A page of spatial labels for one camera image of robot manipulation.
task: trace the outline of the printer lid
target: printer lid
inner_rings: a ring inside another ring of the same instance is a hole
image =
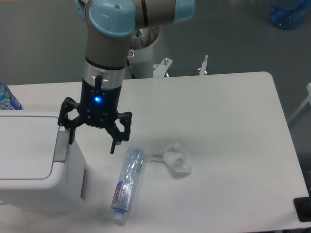
[[[57,117],[0,112],[0,179],[49,177],[59,132]]]

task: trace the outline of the blue led light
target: blue led light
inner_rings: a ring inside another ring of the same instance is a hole
[[[97,103],[101,103],[103,101],[103,99],[101,97],[97,97],[97,96],[94,98],[94,100]]]

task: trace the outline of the light blue joint cap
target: light blue joint cap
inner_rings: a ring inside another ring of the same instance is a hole
[[[176,0],[174,23],[191,19],[195,11],[195,0]]]
[[[100,32],[124,37],[135,29],[136,7],[131,0],[93,0],[89,19]]]
[[[85,22],[86,21],[86,15],[85,15],[84,9],[79,4],[79,0],[74,0],[74,3],[76,4],[76,7],[77,7],[77,10],[80,14],[81,19]]]

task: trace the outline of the robotic arm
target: robotic arm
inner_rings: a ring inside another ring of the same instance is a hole
[[[69,131],[70,144],[75,129],[84,123],[106,129],[113,139],[113,154],[116,145],[129,140],[131,131],[132,113],[118,113],[117,107],[133,31],[190,19],[195,0],[76,0],[76,5],[88,30],[81,99],[64,100],[58,125]],[[79,116],[70,120],[73,109]]]

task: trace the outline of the crumpled plastic bag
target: crumpled plastic bag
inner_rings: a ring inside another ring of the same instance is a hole
[[[169,144],[164,150],[163,158],[153,158],[153,162],[165,162],[173,172],[183,176],[190,175],[192,171],[190,154],[180,143]]]

